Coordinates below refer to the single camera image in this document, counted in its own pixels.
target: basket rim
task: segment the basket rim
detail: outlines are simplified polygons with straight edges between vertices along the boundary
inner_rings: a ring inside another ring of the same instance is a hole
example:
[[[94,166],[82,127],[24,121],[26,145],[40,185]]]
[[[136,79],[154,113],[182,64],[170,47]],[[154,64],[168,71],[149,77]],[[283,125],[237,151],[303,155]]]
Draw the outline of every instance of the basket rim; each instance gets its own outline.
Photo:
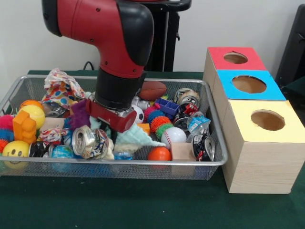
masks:
[[[3,97],[0,102],[0,110],[4,109],[4,106],[7,102],[10,101],[10,98],[18,89],[22,82],[26,79],[30,78],[39,78],[44,79],[46,75],[24,75],[15,80],[13,85],[10,87],[9,91]],[[75,79],[87,79],[87,80],[95,80],[97,76],[73,76]],[[222,166],[226,163],[228,159],[227,147],[224,141],[224,136],[222,130],[220,128],[220,123],[218,119],[218,115],[216,112],[214,100],[212,97],[212,93],[209,85],[203,80],[195,80],[195,79],[166,79],[166,78],[146,78],[145,81],[163,81],[163,82],[188,82],[188,83],[200,83],[206,90],[207,100],[209,103],[209,107],[212,113],[213,122],[215,125],[215,130],[218,137],[218,142],[221,147],[222,152],[222,160],[213,161],[213,162],[190,162],[190,161],[145,161],[145,160],[87,160],[87,159],[74,159],[74,158],[39,158],[39,157],[0,157],[0,161],[21,161],[21,162],[43,162],[43,163],[80,163],[80,164],[112,164],[112,165],[165,165],[165,166]]]

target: yellow ball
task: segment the yellow ball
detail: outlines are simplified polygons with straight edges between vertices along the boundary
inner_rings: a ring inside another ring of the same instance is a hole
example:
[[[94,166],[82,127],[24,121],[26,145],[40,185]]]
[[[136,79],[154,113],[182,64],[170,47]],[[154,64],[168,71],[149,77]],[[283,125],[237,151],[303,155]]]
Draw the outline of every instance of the yellow ball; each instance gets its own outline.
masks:
[[[27,105],[21,108],[20,110],[29,113],[30,118],[35,120],[36,130],[39,130],[42,127],[46,119],[46,116],[41,108],[35,105]]]
[[[28,157],[29,149],[30,149],[29,144],[23,141],[10,142],[4,147],[2,156]],[[4,164],[7,167],[19,169],[19,168],[24,168],[28,163],[21,161],[4,161]]]

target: metal stand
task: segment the metal stand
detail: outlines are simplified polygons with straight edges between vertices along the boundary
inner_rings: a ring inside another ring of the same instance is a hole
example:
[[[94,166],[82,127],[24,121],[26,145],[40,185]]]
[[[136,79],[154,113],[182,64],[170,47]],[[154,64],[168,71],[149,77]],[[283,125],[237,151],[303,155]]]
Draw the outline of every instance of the metal stand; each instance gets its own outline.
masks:
[[[172,72],[176,39],[180,39],[178,11],[187,10],[191,0],[141,2],[150,9],[154,20],[154,38],[147,71]]]

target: baseball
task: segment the baseball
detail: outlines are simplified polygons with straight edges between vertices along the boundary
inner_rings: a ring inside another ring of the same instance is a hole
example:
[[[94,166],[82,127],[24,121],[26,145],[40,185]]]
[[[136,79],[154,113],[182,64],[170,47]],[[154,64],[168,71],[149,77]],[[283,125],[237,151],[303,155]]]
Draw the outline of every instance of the baseball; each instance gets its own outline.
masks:
[[[169,149],[172,142],[186,142],[186,134],[178,127],[171,127],[163,132],[161,142],[165,143],[166,148]]]

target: purple plush toy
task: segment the purple plush toy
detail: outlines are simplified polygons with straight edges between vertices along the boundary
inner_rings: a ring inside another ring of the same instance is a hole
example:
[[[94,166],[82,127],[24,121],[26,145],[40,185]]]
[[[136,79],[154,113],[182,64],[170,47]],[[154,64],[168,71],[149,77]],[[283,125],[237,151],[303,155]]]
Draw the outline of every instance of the purple plush toy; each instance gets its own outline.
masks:
[[[71,129],[82,127],[83,125],[90,126],[90,115],[86,112],[86,99],[72,106],[73,115],[71,116]]]

